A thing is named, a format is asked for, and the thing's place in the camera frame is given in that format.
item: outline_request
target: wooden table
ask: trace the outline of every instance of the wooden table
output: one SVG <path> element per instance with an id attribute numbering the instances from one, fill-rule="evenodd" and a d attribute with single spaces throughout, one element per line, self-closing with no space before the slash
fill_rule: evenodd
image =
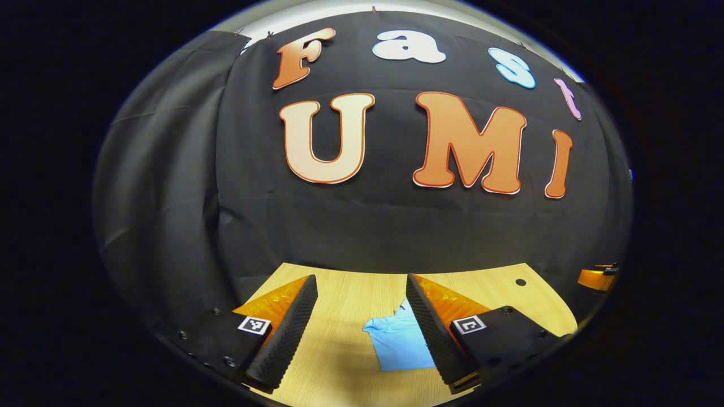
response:
<path id="1" fill-rule="evenodd" d="M 282 264 L 250 300 L 307 274 L 319 297 L 282 383 L 264 397 L 290 406 L 435 406 L 451 395 L 435 368 L 382 372 L 369 333 L 370 318 L 391 316 L 405 299 L 406 274 L 372 274 Z M 420 274 L 495 309 L 510 305 L 550 332 L 575 332 L 576 319 L 558 294 L 527 264 L 471 272 Z M 516 284 L 517 279 L 526 284 Z"/>

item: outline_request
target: black backdrop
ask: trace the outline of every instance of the black backdrop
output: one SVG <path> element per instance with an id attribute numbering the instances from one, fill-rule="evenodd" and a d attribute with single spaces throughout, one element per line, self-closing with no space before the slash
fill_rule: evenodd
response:
<path id="1" fill-rule="evenodd" d="M 337 31 L 312 74 L 278 91 L 276 50 L 325 27 Z M 435 38 L 447 59 L 388 61 L 376 34 L 410 29 Z M 163 61 L 113 119 L 98 158 L 93 219 L 108 273 L 149 326 L 190 304 L 233 309 L 283 261 L 357 272 L 461 272 L 527 263 L 580 321 L 596 295 L 581 268 L 622 261 L 633 196 L 629 164 L 606 108 L 588 84 L 497 35 L 416 13 L 359 12 L 306 23 L 249 46 L 210 32 Z M 522 56 L 534 89 L 507 81 L 489 47 Z M 554 78 L 576 91 L 568 110 Z M 526 117 L 514 196 L 476 183 L 415 185 L 427 142 L 422 91 L 460 96 L 483 128 L 498 106 Z M 288 167 L 279 110 L 328 106 L 346 93 L 375 95 L 366 114 L 364 164 L 335 185 Z M 339 118 L 313 119 L 313 149 L 333 159 Z M 555 158 L 551 133 L 574 140 L 561 199 L 544 196 Z M 454 160 L 450 171 L 457 173 Z M 484 173 L 490 168 L 488 163 Z M 177 323 L 187 323 L 183 316 Z"/>
<path id="2" fill-rule="evenodd" d="M 716 140 L 696 135 L 712 133 L 721 11 L 694 2 L 655 6 L 487 5 L 563 55 L 614 106 L 614 117 L 631 118 L 624 130 L 636 135 L 632 165 L 642 202 L 627 256 L 640 272 L 622 276 L 590 329 L 533 377 L 494 393 L 494 405 L 582 397 L 669 404 L 677 396 L 708 405 L 718 394 L 709 315 L 715 269 L 707 263 L 720 245 L 713 232 L 719 187 L 707 179 Z M 11 117 L 22 120 L 6 152 L 13 152 L 10 209 L 19 226 L 9 244 L 17 260 L 10 286 L 28 289 L 8 323 L 17 404 L 61 390 L 54 405 L 98 397 L 123 406 L 149 399 L 238 405 L 229 390 L 168 355 L 120 300 L 96 254 L 90 194 L 102 136 L 130 90 L 240 5 L 55 7 L 16 7 L 7 25 L 15 34 L 11 107 L 30 112 Z"/>

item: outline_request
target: black cloth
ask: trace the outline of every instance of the black cloth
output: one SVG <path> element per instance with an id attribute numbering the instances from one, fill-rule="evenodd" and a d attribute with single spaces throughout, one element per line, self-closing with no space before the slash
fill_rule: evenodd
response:
<path id="1" fill-rule="evenodd" d="M 308 77 L 278 91 L 277 50 L 322 28 Z M 439 64 L 390 61 L 372 53 L 388 30 L 431 35 Z M 358 272 L 459 272 L 526 262 L 577 318 L 589 295 L 581 268 L 621 261 L 633 192 L 628 160 L 606 108 L 586 85 L 497 35 L 451 20 L 404 12 L 355 13 L 300 25 L 241 49 L 248 38 L 208 32 L 171 55 L 115 119 L 98 160 L 94 222 L 111 278 L 147 324 L 190 302 L 239 304 L 282 262 Z M 489 47 L 522 58 L 534 89 L 507 81 Z M 554 78 L 575 95 L 568 109 Z M 478 179 L 415 185 L 425 157 L 424 91 L 460 96 L 479 129 L 493 109 L 527 119 L 514 196 L 488 193 Z M 320 159 L 339 152 L 336 96 L 367 92 L 364 163 L 350 180 L 309 183 L 288 167 L 279 110 L 321 104 L 313 118 Z M 554 129 L 573 139 L 565 196 L 546 198 Z M 483 175 L 489 170 L 489 164 Z"/>

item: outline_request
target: blue cloth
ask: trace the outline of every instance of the blue cloth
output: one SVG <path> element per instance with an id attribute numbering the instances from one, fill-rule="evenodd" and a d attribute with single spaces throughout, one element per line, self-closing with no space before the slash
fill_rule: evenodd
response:
<path id="1" fill-rule="evenodd" d="M 369 332 L 383 372 L 435 367 L 407 298 L 394 316 L 372 318 L 362 330 Z"/>

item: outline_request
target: orange object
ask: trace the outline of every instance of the orange object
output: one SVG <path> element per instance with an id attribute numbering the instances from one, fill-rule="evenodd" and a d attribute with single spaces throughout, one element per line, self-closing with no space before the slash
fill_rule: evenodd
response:
<path id="1" fill-rule="evenodd" d="M 594 290 L 607 291 L 613 282 L 615 274 L 603 275 L 602 270 L 581 270 L 578 283 Z"/>
<path id="2" fill-rule="evenodd" d="M 277 51 L 278 54 L 282 55 L 282 60 L 279 63 L 279 76 L 274 80 L 271 88 L 275 90 L 281 89 L 307 77 L 311 69 L 302 66 L 302 59 L 306 58 L 308 62 L 316 61 L 321 54 L 321 42 L 319 40 L 329 40 L 336 33 L 333 28 L 324 28 L 280 48 Z"/>
<path id="3" fill-rule="evenodd" d="M 445 326 L 447 333 L 449 333 L 455 343 L 458 344 L 458 347 L 462 349 L 458 340 L 455 339 L 453 332 L 450 331 L 450 324 L 454 319 L 482 314 L 490 311 L 490 308 L 483 306 L 464 295 L 458 294 L 447 287 L 437 284 L 436 282 L 432 282 L 416 274 L 413 274 L 413 276 L 420 285 L 420 288 L 422 288 L 423 294 L 430 301 L 430 304 L 432 304 L 432 308 L 434 308 L 435 312 L 437 312 L 437 316 Z"/>
<path id="4" fill-rule="evenodd" d="M 452 185 L 455 182 L 455 175 L 449 170 L 452 151 L 460 179 L 467 188 L 473 186 L 492 160 L 490 171 L 481 181 L 482 188 L 507 194 L 521 189 L 518 167 L 526 118 L 520 112 L 510 107 L 495 108 L 481 132 L 458 96 L 423 92 L 417 95 L 416 101 L 427 111 L 428 127 L 425 162 L 413 173 L 415 184 L 433 188 Z"/>
<path id="5" fill-rule="evenodd" d="M 301 290 L 304 282 L 308 278 L 309 276 L 304 276 L 299 280 L 294 280 L 281 287 L 275 288 L 233 311 L 237 314 L 251 316 L 254 318 L 268 319 L 271 321 L 271 332 L 269 333 L 269 336 L 266 337 L 264 343 L 261 344 L 262 348 L 269 341 L 269 338 L 272 337 L 274 331 L 277 330 L 279 324 L 282 323 L 284 315 L 287 314 L 287 310 L 292 305 L 295 298 L 297 298 L 299 290 Z"/>

